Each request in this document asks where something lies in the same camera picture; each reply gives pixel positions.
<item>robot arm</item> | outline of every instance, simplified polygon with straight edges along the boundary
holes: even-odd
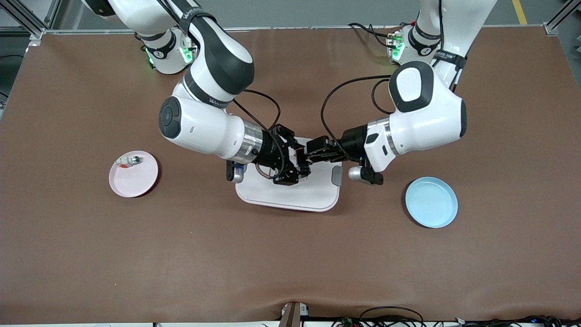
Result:
[[[450,91],[450,86],[457,84],[466,54],[495,3],[496,0],[420,0],[416,25],[407,27],[407,38],[401,38],[400,48],[390,49],[392,59],[397,59],[396,52],[401,58],[409,59],[389,81],[395,112],[345,131],[338,140],[340,147],[326,137],[307,143],[309,158],[357,161],[359,166],[349,170],[349,178],[366,184],[383,184],[381,171],[398,155],[459,140],[466,132],[466,106]],[[436,61],[432,67],[427,64],[430,60],[426,60],[431,56],[421,57],[421,48],[407,48],[405,56],[403,51],[406,44],[413,44],[422,35],[422,41],[430,39],[422,31],[440,32],[435,26],[440,18],[433,16],[440,12],[440,5],[443,47],[440,45],[441,49],[433,52]]]
[[[367,123],[363,148],[374,172],[385,170],[398,155],[452,143],[466,132],[464,101],[425,62],[412,61],[397,69],[389,94],[396,111]]]
[[[298,168],[288,148],[302,151],[294,133],[276,125],[272,131],[226,113],[225,109],[254,79],[248,51],[228,35],[194,0],[83,0],[97,15],[116,17],[134,30],[161,73],[181,71],[193,58],[183,57],[183,40],[199,48],[183,79],[164,102],[159,128],[169,141],[227,160],[227,179],[239,183],[250,163],[277,172],[275,184],[292,185],[310,173],[299,155]]]

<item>green led light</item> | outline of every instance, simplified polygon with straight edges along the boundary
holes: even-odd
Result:
[[[145,48],[145,53],[147,54],[147,57],[149,58],[149,63],[154,66],[155,64],[153,63],[153,58],[151,58],[151,54],[149,53],[149,50],[147,50],[147,48]]]
[[[185,63],[191,63],[193,60],[192,51],[188,49],[181,48],[182,56],[184,57]]]
[[[401,58],[401,52],[405,48],[406,44],[404,42],[398,44],[396,48],[393,50],[393,60],[399,60]]]

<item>gray floor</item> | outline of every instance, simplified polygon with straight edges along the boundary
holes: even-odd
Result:
[[[80,0],[66,0],[60,22],[61,30],[117,30],[123,24],[105,21],[90,12]],[[199,0],[223,27],[313,27],[341,26],[351,22],[374,25],[398,25],[409,22],[418,12],[410,0]],[[550,19],[564,0],[521,0],[528,24],[542,24]],[[512,0],[498,0],[487,25],[518,25]],[[581,54],[575,47],[581,34],[581,13],[576,11],[559,26],[559,39],[581,89]],[[0,36],[0,54],[23,53],[26,38]],[[0,90],[9,93],[19,67],[18,58],[0,59]]]

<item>black circular joint cover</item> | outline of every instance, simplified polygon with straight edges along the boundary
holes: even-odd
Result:
[[[181,106],[176,97],[167,98],[159,111],[159,130],[167,138],[176,138],[181,131]]]

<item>brown table surface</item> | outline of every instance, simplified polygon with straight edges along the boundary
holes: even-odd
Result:
[[[353,30],[233,35],[256,61],[252,88],[280,102],[298,136],[324,134],[334,86],[394,69]],[[397,158],[382,187],[345,175],[337,205],[315,214],[244,203],[223,160],[165,140],[157,115],[181,75],[150,70],[132,35],[45,35],[0,121],[0,322],[247,321],[291,300],[312,315],[403,305],[430,320],[579,316],[581,94],[562,48],[541,27],[486,28],[469,57],[457,90],[465,137]],[[337,134],[380,117],[372,85],[332,98]],[[393,109],[386,85],[379,93]],[[274,118],[268,101],[238,99]],[[107,173],[131,150],[151,152],[162,173],[127,199]],[[450,226],[406,215],[404,190],[421,176],[456,192]]]

